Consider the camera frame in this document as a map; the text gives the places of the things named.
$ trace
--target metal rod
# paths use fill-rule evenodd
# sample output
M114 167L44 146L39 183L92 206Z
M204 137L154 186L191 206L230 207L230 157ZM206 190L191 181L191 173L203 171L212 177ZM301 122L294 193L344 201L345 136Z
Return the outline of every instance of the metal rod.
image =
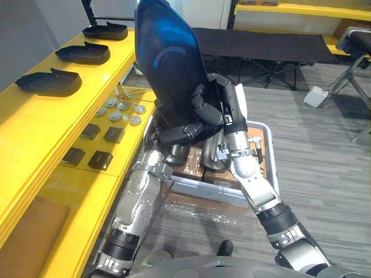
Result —
M356 143L356 141L363 135L365 135L366 133L370 133L371 129L370 127L366 127L365 129L363 129L360 133L358 133L355 137L352 138L352 141L353 143Z
M122 21L134 21L132 17L116 17L116 16L94 16L95 19L106 19L106 20L122 20Z
M360 87L358 82L354 79L353 76L349 79L349 81L353 85L353 87L355 88L357 93L359 93L359 95L361 96L361 98L365 102L365 104L368 106L368 108L371 109L369 98L368 98L367 94L365 93L365 91Z

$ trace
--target yellow table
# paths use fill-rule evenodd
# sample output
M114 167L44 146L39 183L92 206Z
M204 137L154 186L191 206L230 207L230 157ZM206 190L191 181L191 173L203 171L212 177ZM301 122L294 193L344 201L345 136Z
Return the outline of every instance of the yellow table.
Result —
M102 65L67 63L51 54L29 73L77 72L81 88L69 97L45 97L12 84L0 93L0 248L60 159L80 135L99 106L135 61L134 31L123 41L85 39L107 45L111 58Z
M41 277L80 277L117 190L143 138L147 122L155 111L153 103L155 94L152 90L143 91L146 93L135 96L142 100L130 101L146 107L146 113L140 115L140 125L132 126L124 120L118 123L110 122L109 114L117 109L107 109L106 116L102 118L94 117L91 123L101 128L98 135L94 140L79 138L73 144L73 147L85 151L79 165L57 166L40 190L41 196L53 199L71 209ZM135 115L133 107L122 113L127 117ZM124 128L125 135L119 144L104 140L104 134L110 126ZM95 151L109 152L113 155L106 171L91 169L88 166Z

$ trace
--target robot forearm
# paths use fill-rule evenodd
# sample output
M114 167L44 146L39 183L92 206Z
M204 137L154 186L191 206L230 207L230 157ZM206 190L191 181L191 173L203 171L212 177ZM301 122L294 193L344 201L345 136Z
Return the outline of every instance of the robot forearm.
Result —
M145 152L140 163L133 166L95 272L116 277L129 275L154 211L161 203L161 180L172 175L171 169L162 164L163 159L162 153L150 150Z
M302 273L319 272L330 266L325 254L269 182L261 175L252 156L247 132L225 135L232 157L231 172L253 212L267 232L273 248L279 250L276 263Z

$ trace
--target round metal disc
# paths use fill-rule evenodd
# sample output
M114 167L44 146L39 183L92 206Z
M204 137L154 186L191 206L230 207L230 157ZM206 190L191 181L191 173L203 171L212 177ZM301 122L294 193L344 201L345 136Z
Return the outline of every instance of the round metal disc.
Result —
M106 113L107 113L107 109L105 109L104 107L101 107L101 108L98 109L97 112L95 112L95 116L96 117L103 117Z
M124 101L118 104L118 109L120 111L126 111L126 110L129 109L129 107L130 107L130 104L128 104L128 103L126 103Z
M110 120L112 122L119 122L121 119L122 119L122 117L121 117L121 113L120 112L113 112L110 115Z
M137 106L134 107L134 110L139 115L142 115L146 112L146 107L144 105L137 105Z
M109 100L106 101L106 107L107 108L114 108L116 106L116 98L110 98Z
M130 123L131 123L132 125L134 125L134 126L138 126L138 125L140 125L140 123L141 123L141 119L140 119L139 116L132 116L132 117L130 118Z

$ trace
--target yellow shelf edge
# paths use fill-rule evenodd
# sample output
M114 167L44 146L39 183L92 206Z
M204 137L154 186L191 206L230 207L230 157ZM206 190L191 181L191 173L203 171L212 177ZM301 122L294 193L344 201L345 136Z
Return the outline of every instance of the yellow shelf edge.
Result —
M154 98L154 93L152 91L149 92L151 94L151 98ZM146 97L146 94L142 95L143 99L148 99ZM109 169L107 171L94 171L93 169L87 170L84 169L83 167L74 167L74 166L62 166L59 165L56 168L56 172L58 172L59 177L61 177L61 172L62 173L74 173L74 175L77 175L78 173L84 175L85 177L91 177L94 182L93 185L91 186L91 189L88 189L88 192L86 195L89 195L89 197L85 197L81 202L83 205L78 208L77 211L72 212L71 215L68 216L66 223L64 224L62 231L60 235L58 236L56 243L54 244L53 249L51 250L49 254L49 258L45 263L44 269L42 271L42 274L40 277L53 277L53 278L59 278L59 277L80 277L86 261L88 260L90 256L90 252L95 244L95 241L98 237L98 234L101 230L101 227L104 224L104 221L106 219L106 216L110 210L110 207L112 205L113 200L115 199L115 196L117 194L117 190L122 184L123 178L126 175L126 172L128 170L128 167L130 166L136 151L142 141L143 134L147 125L147 122L149 121L151 115L154 114L155 112L155 105L154 103L144 103L147 107L147 112L143 115L142 118L142 124L139 126L140 130L136 131L136 134L128 134L125 133L125 136L129 136L127 138L128 141L132 142L132 145L127 146L130 151L125 152L124 155L119 155L118 149L112 149L112 154L114 156L114 159L118 159L119 164L122 165L121 171L117 175L113 175L112 173L109 172ZM112 123L106 123L107 126L100 126L101 127L101 132L104 133L104 130L108 127L111 126ZM86 146L89 145L89 142L83 142L82 144L86 144ZM90 157L91 152L93 152L96 148L91 147L91 149L88 149L88 147L85 147L84 150L86 151L87 158ZM87 160L82 160L79 164L86 164ZM48 191L48 184L51 183L53 184L54 187L57 181L58 174L54 175L52 174L50 176L50 180L48 180L45 184L45 186L40 190L40 195L44 197L48 197L50 199L53 199L54 197L56 198L55 201L59 203L63 203L58 198L60 196L56 195L55 193L51 193ZM72 174L65 174L64 177L67 180L76 180L78 181L78 178L72 177ZM105 182L103 187L99 187L98 182L95 179L106 179L106 180L111 180L112 183ZM91 201L93 199L88 199L85 200L86 198L94 198L93 196L98 196L99 198L103 198L105 201L101 202L98 207L94 207L94 209L99 210L100 213L95 213L95 219L88 219L89 221L89 229L87 230L87 227L85 226L85 231L84 234L82 235L79 233L76 235L73 233L77 229L77 226L81 225L81 223L84 221L83 219L78 218L78 213L80 211L86 211L88 210L88 207L91 206ZM75 252L75 257L71 258L72 256L68 256L68 253L71 252L68 246L72 245L73 242L76 242L77 239L76 237L83 237L84 241L82 242L81 240L78 240L78 244L75 245L74 252Z
M326 16L367 21L371 20L371 10L367 5L352 5L347 6L347 8L336 8L330 6L314 6L292 3L281 3L278 6L237 4L234 10L234 15L236 16L239 11L295 13L310 16Z
M66 43L65 45L73 44L73 42L76 41L76 39L77 38L72 39L69 43ZM130 44L130 47L132 48L132 50L126 53L127 56L125 57L125 60L123 60L123 62L121 63L121 66L118 67L117 70L115 70L114 74L112 74L109 77L107 84L102 87L102 91L97 93L97 95L94 98L92 98L88 107L84 108L81 114L73 122L70 123L70 126L68 129L65 130L64 135L60 137L58 141L56 141L54 148L51 149L48 152L48 154L42 160L39 161L38 165L35 166L34 170L32 171L32 174L29 176L26 183L19 185L19 189L17 189L16 194L13 195L11 201L4 200L5 202L7 202L7 205L3 207L2 211L0 211L0 215L1 215L0 217L0 248L2 247L2 245L4 244L8 236L10 235L13 228L18 223L21 216L24 214L27 207L32 202L33 198L36 196L38 191L41 189L41 187L43 186L45 181L48 179L52 171L55 169L55 167L58 165L60 159L72 146L73 142L76 140L76 138L80 135L82 130L85 128L85 126L89 123L90 119L93 117L95 111L98 109L99 106L101 106L103 101L107 98L107 96L109 96L113 88L116 86L116 84L125 74L125 72L129 70L130 66L135 61L133 38L132 38L132 45ZM49 58L50 56L44 59L40 64L47 63L48 59L50 59ZM44 65L42 67L50 68L51 66L54 66L54 65L49 64L47 66ZM38 66L35 66L29 72L36 71L35 70L36 68L38 68ZM2 93L1 97L3 101L2 105L4 106L4 99L6 99L6 96L4 97L4 94ZM18 114L23 115L23 116L28 116L27 113L24 115L21 109L19 109L18 111L14 111L14 113L10 115L18 115Z

